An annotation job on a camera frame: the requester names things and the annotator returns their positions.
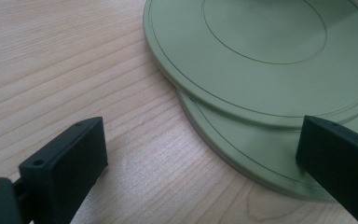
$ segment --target wooden surface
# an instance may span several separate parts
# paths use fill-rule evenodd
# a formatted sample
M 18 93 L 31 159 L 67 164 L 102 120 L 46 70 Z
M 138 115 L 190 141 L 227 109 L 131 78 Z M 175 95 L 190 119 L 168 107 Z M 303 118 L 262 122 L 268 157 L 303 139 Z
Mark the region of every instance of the wooden surface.
M 110 165 L 73 223 L 356 223 L 257 185 L 202 142 L 152 60 L 144 4 L 0 1 L 0 176 L 103 116 Z

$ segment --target green disc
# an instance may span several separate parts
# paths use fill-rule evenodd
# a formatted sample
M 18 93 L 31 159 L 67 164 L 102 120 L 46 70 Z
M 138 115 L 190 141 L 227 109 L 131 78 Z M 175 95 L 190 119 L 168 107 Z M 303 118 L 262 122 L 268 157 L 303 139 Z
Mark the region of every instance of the green disc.
M 281 130 L 358 116 L 352 1 L 148 0 L 144 28 L 170 81 L 219 113 Z
M 204 141 L 231 166 L 256 182 L 300 199 L 334 199 L 296 164 L 300 132 L 262 129 L 227 118 L 177 91 Z M 344 124 L 358 132 L 358 117 Z

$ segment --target green coaster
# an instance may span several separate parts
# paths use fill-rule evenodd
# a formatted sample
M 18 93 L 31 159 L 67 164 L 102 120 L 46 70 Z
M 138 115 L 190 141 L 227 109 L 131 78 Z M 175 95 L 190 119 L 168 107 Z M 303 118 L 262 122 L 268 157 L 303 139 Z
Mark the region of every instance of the green coaster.
M 284 130 L 358 115 L 352 1 L 148 0 L 144 28 L 168 79 L 222 114 Z
M 300 132 L 251 126 L 212 111 L 177 90 L 187 117 L 204 141 L 228 164 L 256 182 L 296 198 L 335 200 L 296 164 Z M 345 124 L 358 132 L 358 117 Z

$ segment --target dark object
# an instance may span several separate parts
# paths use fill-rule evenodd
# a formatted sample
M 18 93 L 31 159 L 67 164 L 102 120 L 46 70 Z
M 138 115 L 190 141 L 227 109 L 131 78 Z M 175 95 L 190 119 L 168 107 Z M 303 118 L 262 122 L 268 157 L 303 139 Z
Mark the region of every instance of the dark object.
M 296 161 L 358 220 L 358 133 L 306 116 Z
M 0 178 L 0 223 L 70 223 L 106 166 L 103 119 L 78 122 Z

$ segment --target stacked green plates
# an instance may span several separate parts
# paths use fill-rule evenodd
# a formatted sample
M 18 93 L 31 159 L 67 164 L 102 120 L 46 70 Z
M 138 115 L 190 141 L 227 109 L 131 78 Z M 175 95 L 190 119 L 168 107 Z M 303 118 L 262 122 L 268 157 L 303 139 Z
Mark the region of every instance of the stacked green plates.
M 334 201 L 296 165 L 305 115 L 358 132 L 358 6 L 345 0 L 148 0 L 145 36 L 188 118 L 241 173 Z

